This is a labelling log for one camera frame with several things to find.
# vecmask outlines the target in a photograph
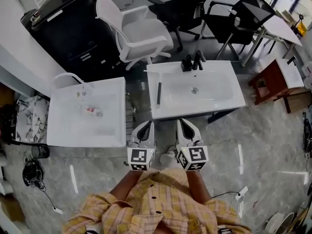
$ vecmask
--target marble floor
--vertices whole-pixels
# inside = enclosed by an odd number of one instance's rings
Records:
[[[147,4],[146,0],[116,0],[119,8],[130,3],[131,7]],[[181,60],[195,49],[195,42],[183,35],[185,49],[177,54],[172,51],[170,61]],[[202,41],[207,59],[218,51],[219,44]],[[223,59],[231,59],[230,51]],[[208,124],[207,117],[194,117],[195,124],[208,146],[209,163],[201,170],[211,195],[249,188],[244,198],[242,219],[253,233],[263,233],[266,221],[276,212],[296,212],[307,204],[308,181],[303,175],[283,172],[305,172],[312,169],[302,151],[302,112],[287,114],[284,101],[254,106],[254,94],[247,82],[255,72],[255,60],[248,68],[234,67],[247,107]],[[139,63],[125,77],[127,91],[136,106],[136,125],[151,119],[147,76]],[[155,123],[157,155],[153,163],[160,168],[160,155],[176,141],[174,121]],[[46,193],[63,215],[53,211],[46,195],[37,188],[26,187],[22,180],[23,156],[31,153],[29,146],[4,145],[8,165],[4,168],[6,179],[12,184],[15,197],[21,204],[26,223],[32,233],[59,233],[62,224],[78,210],[90,193],[109,192],[128,172],[126,148],[63,148],[50,147],[50,157],[41,159],[44,169]],[[74,168],[77,189],[71,179],[70,167]],[[234,195],[220,198],[231,202]]]

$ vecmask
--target white desk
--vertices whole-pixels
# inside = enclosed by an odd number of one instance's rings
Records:
[[[284,20],[282,18],[279,18],[278,16],[273,16],[262,25],[262,29],[258,34],[255,42],[253,43],[252,48],[242,61],[243,67],[246,65],[247,61],[252,56],[254,50],[256,49],[261,39],[266,38],[266,32],[268,32],[272,36],[275,36],[276,39],[284,39],[292,43],[287,52],[285,53],[285,55],[283,56],[283,58],[286,57],[286,55],[293,49],[293,47],[296,44],[302,46],[298,37],[295,35],[292,29],[284,22]]]

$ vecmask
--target small wooden table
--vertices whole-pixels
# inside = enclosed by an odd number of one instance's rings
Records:
[[[304,87],[301,76],[293,62],[276,58],[249,83],[256,92],[255,105],[267,100],[281,98]]]

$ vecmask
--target black faucet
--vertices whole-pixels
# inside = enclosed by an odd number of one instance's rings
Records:
[[[193,70],[197,70],[198,66],[199,66],[199,70],[203,70],[203,65],[201,64],[200,60],[202,60],[203,62],[206,61],[203,52],[201,52],[201,50],[197,50],[196,51],[196,55],[195,55],[195,59],[193,62]]]

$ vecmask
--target white basin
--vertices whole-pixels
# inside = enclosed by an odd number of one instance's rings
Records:
[[[52,93],[47,144],[64,147],[123,147],[126,145],[125,79],[88,83],[90,96],[77,97],[82,85],[57,89]],[[100,109],[101,118],[84,111],[85,106]]]
[[[204,70],[182,72],[180,62],[147,65],[153,119],[190,116],[246,106],[230,61],[203,62]],[[162,74],[160,107],[157,90]]]

